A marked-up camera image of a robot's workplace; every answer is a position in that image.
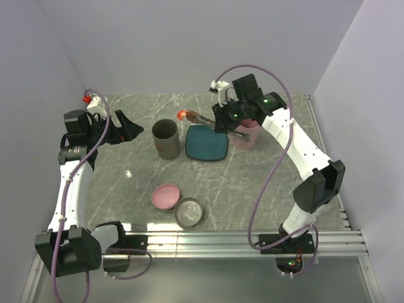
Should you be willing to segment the red shrimp toy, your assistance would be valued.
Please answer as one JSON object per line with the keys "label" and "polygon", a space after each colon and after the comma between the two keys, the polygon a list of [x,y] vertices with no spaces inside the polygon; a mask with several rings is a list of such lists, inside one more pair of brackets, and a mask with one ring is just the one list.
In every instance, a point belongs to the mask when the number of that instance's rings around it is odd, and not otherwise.
{"label": "red shrimp toy", "polygon": [[180,120],[180,121],[183,121],[186,117],[187,117],[187,111],[186,111],[186,110],[180,110],[180,111],[177,113],[177,118],[178,118],[178,120]]}

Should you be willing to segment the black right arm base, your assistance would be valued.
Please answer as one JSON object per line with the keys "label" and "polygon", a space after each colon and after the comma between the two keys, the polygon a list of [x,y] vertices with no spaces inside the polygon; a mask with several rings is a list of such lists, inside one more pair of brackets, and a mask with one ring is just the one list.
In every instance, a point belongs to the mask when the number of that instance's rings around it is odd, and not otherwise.
{"label": "black right arm base", "polygon": [[[259,234],[255,245],[264,247],[281,238],[280,234]],[[261,254],[296,254],[298,252],[302,254],[313,254],[315,252],[315,244],[311,234],[306,232],[298,238],[289,238],[277,246],[260,251]]]}

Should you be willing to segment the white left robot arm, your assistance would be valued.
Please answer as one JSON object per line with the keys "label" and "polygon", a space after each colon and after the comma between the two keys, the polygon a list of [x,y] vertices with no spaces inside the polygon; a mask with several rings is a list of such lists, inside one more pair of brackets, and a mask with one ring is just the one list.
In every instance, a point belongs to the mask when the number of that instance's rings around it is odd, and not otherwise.
{"label": "white left robot arm", "polygon": [[128,246],[121,222],[101,223],[89,231],[85,221],[86,200],[98,155],[96,143],[102,139],[118,145],[134,140],[144,130],[121,110],[115,114],[119,126],[86,110],[64,115],[66,133],[57,157],[61,173],[57,205],[47,231],[35,238],[37,253],[48,271],[57,277],[97,270],[106,250],[120,254]]}

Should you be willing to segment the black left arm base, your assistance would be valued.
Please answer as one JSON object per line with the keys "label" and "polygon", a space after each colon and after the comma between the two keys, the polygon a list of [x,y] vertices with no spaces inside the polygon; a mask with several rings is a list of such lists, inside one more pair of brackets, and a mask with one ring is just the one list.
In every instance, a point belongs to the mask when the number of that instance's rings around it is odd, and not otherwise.
{"label": "black left arm base", "polygon": [[135,264],[135,257],[147,256],[147,235],[126,235],[122,244],[110,246],[103,258],[103,269],[107,273],[126,273],[131,264]]}

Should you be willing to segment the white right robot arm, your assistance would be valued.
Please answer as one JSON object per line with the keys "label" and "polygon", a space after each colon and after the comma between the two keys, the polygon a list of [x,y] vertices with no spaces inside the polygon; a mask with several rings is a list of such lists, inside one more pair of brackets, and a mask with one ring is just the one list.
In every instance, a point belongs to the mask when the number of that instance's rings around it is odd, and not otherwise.
{"label": "white right robot arm", "polygon": [[340,192],[345,165],[323,153],[292,117],[289,104],[276,92],[263,93],[253,74],[232,83],[212,81],[210,91],[218,96],[212,107],[216,132],[229,133],[247,119],[255,121],[276,139],[296,166],[302,182],[293,190],[294,207],[281,224],[278,238],[283,251],[295,251],[307,226]]}

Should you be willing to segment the metal food tongs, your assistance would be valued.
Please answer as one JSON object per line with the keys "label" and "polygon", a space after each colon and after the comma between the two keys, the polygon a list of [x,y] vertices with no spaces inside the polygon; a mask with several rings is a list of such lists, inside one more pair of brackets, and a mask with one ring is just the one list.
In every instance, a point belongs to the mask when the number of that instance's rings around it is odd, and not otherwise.
{"label": "metal food tongs", "polygon": [[[189,122],[195,123],[195,124],[201,124],[204,126],[208,126],[209,128],[214,129],[215,128],[215,121],[211,120],[207,117],[204,117],[202,115],[200,115],[197,112],[191,111],[191,110],[187,110],[187,117],[186,119]],[[246,134],[246,133],[240,133],[238,131],[226,131],[226,133],[230,133],[233,136],[235,136],[236,138],[241,139],[244,142],[249,142],[250,141],[250,135]]]}

